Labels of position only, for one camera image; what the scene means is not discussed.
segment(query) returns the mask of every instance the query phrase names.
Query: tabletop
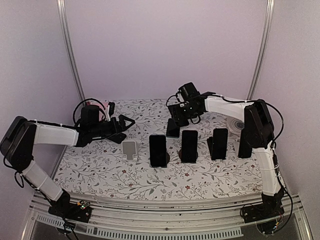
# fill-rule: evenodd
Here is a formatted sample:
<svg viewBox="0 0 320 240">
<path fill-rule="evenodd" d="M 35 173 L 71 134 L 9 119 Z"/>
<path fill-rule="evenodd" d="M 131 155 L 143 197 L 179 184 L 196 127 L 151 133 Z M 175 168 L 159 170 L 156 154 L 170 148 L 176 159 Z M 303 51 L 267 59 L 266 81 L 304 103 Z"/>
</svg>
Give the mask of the tabletop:
<svg viewBox="0 0 320 240">
<path fill-rule="evenodd" d="M 123 114 L 135 120 L 125 134 L 136 141 L 137 160 L 124 160 L 121 144 L 107 139 L 85 147 L 68 147 L 54 181 L 69 192 L 131 200 L 200 200 L 228 198 L 259 193 L 262 179 L 254 154 L 237 158 L 234 142 L 238 135 L 229 132 L 225 160 L 212 161 L 207 138 L 215 128 L 225 128 L 227 117 L 205 113 L 199 124 L 181 130 L 198 131 L 196 163 L 181 163 L 180 138 L 167 138 L 170 162 L 167 168 L 152 168 L 149 160 L 149 135 L 166 134 L 170 113 L 164 99 L 116 100 L 114 116 Z"/>
</svg>

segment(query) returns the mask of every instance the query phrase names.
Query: vent grille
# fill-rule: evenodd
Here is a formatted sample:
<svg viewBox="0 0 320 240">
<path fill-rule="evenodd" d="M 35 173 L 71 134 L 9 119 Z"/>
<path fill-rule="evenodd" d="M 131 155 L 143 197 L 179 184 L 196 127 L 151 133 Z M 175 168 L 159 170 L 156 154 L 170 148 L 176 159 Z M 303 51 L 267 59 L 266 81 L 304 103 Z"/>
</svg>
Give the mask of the vent grille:
<svg viewBox="0 0 320 240">
<path fill-rule="evenodd" d="M 56 227 L 64 228 L 64 221 L 53 216 L 47 216 L 41 213 L 37 214 L 36 220 L 38 222 Z M 108 240 L 223 240 L 242 237 L 240 227 L 235 227 L 226 230 L 217 230 L 201 233 L 133 233 L 108 230 L 101 227 L 87 226 L 85 232 L 80 234 L 96 236 Z"/>
</svg>

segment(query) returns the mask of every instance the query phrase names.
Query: floral tablecloth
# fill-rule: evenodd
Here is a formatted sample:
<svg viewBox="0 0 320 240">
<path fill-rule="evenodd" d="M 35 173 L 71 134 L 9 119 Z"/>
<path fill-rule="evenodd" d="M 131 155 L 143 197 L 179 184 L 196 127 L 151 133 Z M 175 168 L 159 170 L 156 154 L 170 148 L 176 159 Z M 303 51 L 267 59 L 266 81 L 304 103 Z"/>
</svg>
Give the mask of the floral tablecloth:
<svg viewBox="0 0 320 240">
<path fill-rule="evenodd" d="M 121 144 L 109 140 L 94 141 L 86 147 L 68 147 L 54 181 L 69 192 L 108 198 L 136 200 L 197 200 L 225 198 L 260 192 L 262 180 L 255 155 L 237 158 L 229 133 L 227 157 L 212 161 L 207 138 L 214 128 L 226 127 L 227 117 L 205 113 L 199 124 L 183 129 L 198 131 L 196 163 L 181 163 L 179 139 L 167 138 L 170 162 L 167 168 L 151 168 L 149 135 L 165 134 L 169 111 L 163 99 L 118 100 L 115 114 L 135 119 L 127 130 L 127 140 L 137 143 L 137 161 L 123 160 Z"/>
</svg>

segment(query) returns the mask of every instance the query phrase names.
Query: smartphone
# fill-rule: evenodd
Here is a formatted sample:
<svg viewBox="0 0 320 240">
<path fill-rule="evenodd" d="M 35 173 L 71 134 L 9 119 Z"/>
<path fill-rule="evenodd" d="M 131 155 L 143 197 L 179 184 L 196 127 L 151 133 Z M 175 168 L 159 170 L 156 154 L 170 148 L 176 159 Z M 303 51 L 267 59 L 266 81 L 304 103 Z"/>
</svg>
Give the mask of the smartphone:
<svg viewBox="0 0 320 240">
<path fill-rule="evenodd" d="M 228 144 L 228 129 L 215 128 L 212 138 L 211 160 L 226 159 Z"/>
<path fill-rule="evenodd" d="M 176 122 L 169 118 L 168 124 L 166 126 L 166 137 L 167 138 L 179 138 L 180 135 L 180 127 L 177 126 Z"/>
<path fill-rule="evenodd" d="M 195 130 L 182 131 L 181 162 L 195 163 L 198 158 L 198 132 Z"/>
<path fill-rule="evenodd" d="M 151 167 L 167 167 L 167 141 L 165 135 L 149 136 L 149 152 Z"/>
</svg>

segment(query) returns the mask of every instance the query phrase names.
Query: wall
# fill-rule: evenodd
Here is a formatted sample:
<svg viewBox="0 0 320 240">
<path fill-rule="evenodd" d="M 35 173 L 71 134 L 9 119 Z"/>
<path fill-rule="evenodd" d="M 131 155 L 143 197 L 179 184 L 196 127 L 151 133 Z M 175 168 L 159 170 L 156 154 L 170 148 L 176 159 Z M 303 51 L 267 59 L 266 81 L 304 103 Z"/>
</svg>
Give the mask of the wall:
<svg viewBox="0 0 320 240">
<path fill-rule="evenodd" d="M 284 132 L 277 141 L 281 172 L 291 192 L 299 193 L 315 239 L 320 239 L 319 39 L 318 1 L 275 1 L 254 96 L 283 113 Z"/>
<path fill-rule="evenodd" d="M 246 98 L 265 0 L 66 1 L 87 97 L 166 99 L 194 82 L 200 92 Z"/>
<path fill-rule="evenodd" d="M 78 95 L 56 1 L 0 1 L 0 26 L 0 138 L 17 115 L 70 124 Z M 60 151 L 37 146 L 35 160 L 50 172 Z M 33 191 L 19 188 L 14 171 L 2 163 L 0 182 L 0 239 L 16 240 Z"/>
</svg>

